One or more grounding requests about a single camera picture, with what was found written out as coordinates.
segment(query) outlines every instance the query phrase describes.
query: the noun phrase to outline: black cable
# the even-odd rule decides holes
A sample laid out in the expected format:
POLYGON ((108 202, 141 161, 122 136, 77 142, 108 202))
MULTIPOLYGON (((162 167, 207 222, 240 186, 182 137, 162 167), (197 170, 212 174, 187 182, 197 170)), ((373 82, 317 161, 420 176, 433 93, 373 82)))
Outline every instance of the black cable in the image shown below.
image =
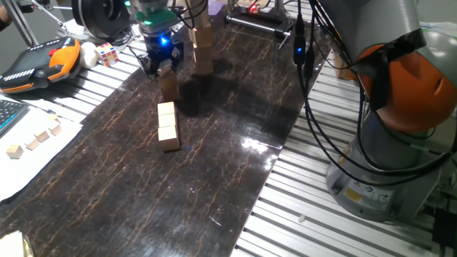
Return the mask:
POLYGON ((190 7, 189 2, 188 2, 187 0, 184 0, 184 2, 186 3, 187 12, 189 13, 189 18, 190 18, 190 20, 191 20, 191 24, 192 24, 192 25, 187 24, 187 22, 184 21, 185 19, 183 19, 183 17, 181 17, 181 14, 176 15, 176 16, 178 17, 178 19, 179 19, 180 21, 182 21, 182 22, 184 23, 184 25, 185 25, 188 29, 194 29, 194 28, 195 28, 195 20, 194 20, 195 16, 194 16, 194 14, 192 13, 192 10, 191 10, 191 7, 190 7))
POLYGON ((301 17, 301 0, 298 0, 298 15, 301 17))
POLYGON ((315 43, 316 46, 317 46, 317 49, 318 49, 319 52, 321 53, 323 59, 326 60, 326 62, 327 62, 328 65, 330 65, 332 68, 338 69, 338 70, 349 69, 349 67, 346 67, 346 68, 338 68, 338 67, 335 67, 335 66, 327 59, 327 57, 323 54, 323 52, 322 52, 322 50, 321 50, 321 47, 317 44, 317 41, 316 41, 316 38, 315 38, 315 37, 313 37, 313 40, 314 40, 314 43, 315 43))
POLYGON ((289 1, 285 1, 283 2, 283 5, 286 5, 286 4, 290 4, 292 2, 298 2, 297 0, 289 0, 289 1))
POLYGON ((205 12, 206 8, 208 7, 208 0, 204 0, 205 1, 205 7, 202 8, 202 10, 200 10, 197 14, 194 15, 194 18, 200 16, 203 12, 205 12))
POLYGON ((262 8, 260 8, 260 10, 262 10, 263 8, 266 8, 269 4, 270 4, 271 0, 268 0, 268 2, 266 2, 266 5, 262 8))
POLYGON ((451 182, 449 181, 449 186, 451 188, 453 188, 457 184, 457 162, 453 158, 451 158, 451 160, 452 160, 452 163, 454 163, 454 167, 456 168, 456 170, 455 170, 455 172, 456 172, 456 180, 454 181, 454 183, 452 183, 452 185, 451 185, 451 182))
POLYGON ((348 51, 346 49, 346 46, 343 43, 343 39, 339 36, 338 32, 335 30, 333 25, 331 25, 330 19, 327 17, 326 13, 323 11, 321 6, 317 3, 316 0, 309 0, 309 4, 311 6, 311 10, 313 14, 316 14, 316 20, 319 26, 324 29, 324 32, 328 33, 331 35, 331 37, 336 41, 338 44, 338 47, 342 51, 342 54, 346 56, 346 60, 349 61, 349 58, 347 58, 348 51))
MULTIPOLYGON (((297 24, 296 24, 296 27, 298 27, 299 25, 299 22, 298 22, 298 18, 300 16, 297 17, 297 24)), ((311 20, 311 23, 313 24, 313 20, 316 18, 316 12, 313 12, 313 18, 311 20)), ((307 59, 307 62, 306 62, 306 65, 305 65, 305 76, 306 78, 311 78, 312 74, 313 74, 313 59, 312 60, 308 60, 309 59, 309 56, 310 54, 313 54, 313 48, 312 48, 312 45, 313 45, 313 40, 311 40, 311 45, 309 47, 309 50, 308 52, 306 53, 306 59, 307 59)), ((309 116, 311 117, 311 120, 315 123, 317 129, 319 130, 319 132, 321 133, 321 135, 325 138, 325 140, 332 146, 332 148, 339 154, 341 155, 342 157, 344 157, 346 160, 348 160, 349 162, 351 162, 354 166, 357 166, 358 168, 361 168, 363 169, 364 171, 367 171, 367 172, 370 172, 370 173, 374 173, 374 174, 378 174, 380 176, 412 176, 412 175, 421 175, 423 172, 429 172, 430 170, 434 170, 435 168, 437 168, 438 166, 440 166, 442 163, 444 163, 445 161, 448 160, 448 158, 451 157, 450 153, 445 153, 445 154, 442 154, 441 156, 439 156, 437 159, 435 160, 432 160, 428 163, 425 163, 424 165, 422 166, 419 166, 419 167, 416 167, 416 168, 407 168, 407 169, 399 169, 399 170, 390 170, 390 171, 376 171, 376 170, 373 170, 371 168, 366 168, 365 166, 362 166, 361 164, 355 162, 354 160, 352 160, 351 158, 349 158, 345 153, 343 153, 337 146, 335 146, 335 144, 328 138, 328 136, 323 132, 322 128, 319 126, 317 120, 315 119, 312 111, 310 111, 310 114, 309 116)))
POLYGON ((301 67, 297 66, 297 72, 298 72, 298 79, 300 80, 300 85, 301 85, 302 92, 303 92, 303 97, 305 97, 305 109, 306 109, 305 113, 306 113, 306 121, 308 122, 308 127, 310 128, 310 131, 313 134, 313 137, 315 138, 317 144, 319 145, 319 147, 321 147, 323 153, 327 156, 327 158, 337 168, 339 168, 340 171, 345 173, 349 178, 352 178, 353 180, 358 181, 360 183, 366 184, 367 186, 396 186, 396 185, 400 185, 402 183, 407 183, 409 181, 413 181, 413 180, 415 180, 417 178, 420 178, 420 177, 426 175, 427 173, 430 173, 430 172, 434 171, 433 169, 431 169, 429 171, 426 171, 425 173, 420 173, 420 174, 418 174, 416 176, 412 176, 412 177, 404 179, 402 181, 396 181, 396 182, 392 182, 392 183, 372 183, 372 182, 369 182, 369 181, 364 181, 362 179, 359 179, 359 178, 353 176, 352 174, 350 174, 347 170, 345 170, 343 167, 341 167, 341 165, 339 165, 339 163, 337 161, 335 161, 330 156, 328 151, 325 149, 325 147, 322 145, 321 141, 319 140, 316 132, 314 131, 313 126, 311 125, 311 120, 310 120, 310 116, 309 116, 309 114, 312 114, 312 112, 311 112, 311 108, 309 107, 308 97, 306 96, 306 92, 308 91, 309 81, 306 82, 308 85, 304 86, 303 85, 303 78, 301 77, 301 67))
POLYGON ((418 139, 418 140, 426 140, 426 139, 429 139, 430 137, 432 137, 435 134, 435 131, 436 131, 436 127, 433 128, 433 130, 432 130, 430 135, 427 135, 425 137, 413 136, 413 135, 410 135, 410 134, 405 133, 405 132, 402 132, 402 134, 405 135, 405 136, 409 136, 410 138, 414 138, 414 139, 418 139))

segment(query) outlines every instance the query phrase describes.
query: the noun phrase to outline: stack of wooden blocks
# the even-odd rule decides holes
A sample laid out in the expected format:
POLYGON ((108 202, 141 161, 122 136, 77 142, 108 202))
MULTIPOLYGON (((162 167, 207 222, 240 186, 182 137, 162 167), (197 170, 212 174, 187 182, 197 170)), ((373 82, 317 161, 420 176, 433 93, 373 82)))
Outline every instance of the stack of wooden blocks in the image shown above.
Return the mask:
POLYGON ((201 4, 201 0, 190 0, 190 7, 192 14, 196 16, 194 29, 189 29, 189 37, 194 43, 195 73, 211 74, 213 73, 213 31, 209 23, 208 5, 201 4))
POLYGON ((166 102, 157 105, 159 115, 159 143, 162 151, 179 150, 179 133, 174 102, 166 102))

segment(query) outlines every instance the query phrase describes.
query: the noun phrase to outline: blue led light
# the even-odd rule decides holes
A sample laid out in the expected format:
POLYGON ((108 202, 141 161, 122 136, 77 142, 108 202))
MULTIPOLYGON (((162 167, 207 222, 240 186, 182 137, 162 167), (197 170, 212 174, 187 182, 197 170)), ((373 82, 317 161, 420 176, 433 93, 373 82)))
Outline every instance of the blue led light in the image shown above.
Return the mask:
POLYGON ((163 37, 160 38, 160 43, 162 44, 162 46, 163 46, 163 45, 166 45, 168 42, 169 42, 169 41, 166 40, 165 38, 163 38, 163 37))

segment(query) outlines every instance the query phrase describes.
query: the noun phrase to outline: dark marble mat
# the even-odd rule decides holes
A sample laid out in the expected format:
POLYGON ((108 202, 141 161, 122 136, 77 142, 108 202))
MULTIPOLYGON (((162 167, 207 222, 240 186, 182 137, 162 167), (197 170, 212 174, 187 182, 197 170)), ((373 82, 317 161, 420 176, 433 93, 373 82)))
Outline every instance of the dark marble mat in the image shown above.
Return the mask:
POLYGON ((179 32, 182 149, 161 152, 161 93, 137 71, 0 205, 0 236, 23 231, 41 257, 228 256, 303 99, 291 42, 278 51, 270 34, 220 14, 212 24, 215 73, 206 78, 191 76, 191 42, 179 32))

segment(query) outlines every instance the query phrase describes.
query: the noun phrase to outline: small wooden cube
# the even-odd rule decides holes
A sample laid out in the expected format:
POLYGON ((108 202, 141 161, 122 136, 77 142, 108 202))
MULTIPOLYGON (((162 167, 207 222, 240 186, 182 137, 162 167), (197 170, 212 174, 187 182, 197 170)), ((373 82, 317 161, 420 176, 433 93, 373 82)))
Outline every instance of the small wooden cube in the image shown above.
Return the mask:
POLYGON ((159 143, 164 152, 179 150, 178 128, 176 126, 159 128, 159 143))
POLYGON ((213 61, 199 61, 195 63, 194 73, 199 75, 206 75, 213 73, 213 61))
POLYGON ((162 104, 157 104, 157 114, 165 115, 165 114, 174 114, 174 102, 166 102, 162 104))
POLYGON ((48 117, 48 119, 49 119, 50 121, 57 121, 57 122, 60 123, 59 117, 58 117, 56 114, 51 114, 51 115, 48 117))
POLYGON ((176 114, 165 114, 159 116, 159 128, 176 125, 176 114))
POLYGON ((34 135, 30 134, 24 139, 24 144, 28 150, 33 151, 40 144, 40 142, 34 135))
POLYGON ((49 134, 48 134, 48 132, 45 131, 45 130, 38 131, 38 132, 36 132, 34 135, 35 135, 36 139, 38 139, 38 141, 39 141, 40 143, 45 142, 45 140, 47 140, 47 139, 49 138, 49 134))
POLYGON ((175 74, 173 69, 171 68, 171 64, 167 64, 162 66, 160 69, 157 70, 159 77, 168 76, 170 74, 175 74))
POLYGON ((59 133, 62 131, 62 127, 60 126, 60 123, 57 121, 49 121, 48 129, 51 132, 51 134, 55 136, 59 135, 59 133))
POLYGON ((207 25, 199 29, 189 29, 189 37, 197 47, 210 46, 213 43, 213 29, 207 25))
POLYGON ((159 83, 165 101, 179 100, 179 85, 176 74, 169 74, 159 78, 159 83))
POLYGON ((213 46, 196 46, 194 44, 194 61, 211 61, 213 59, 213 46))
POLYGON ((22 149, 21 146, 18 145, 12 145, 6 150, 6 153, 8 154, 9 158, 12 159, 19 159, 22 156, 22 153, 24 150, 22 149))

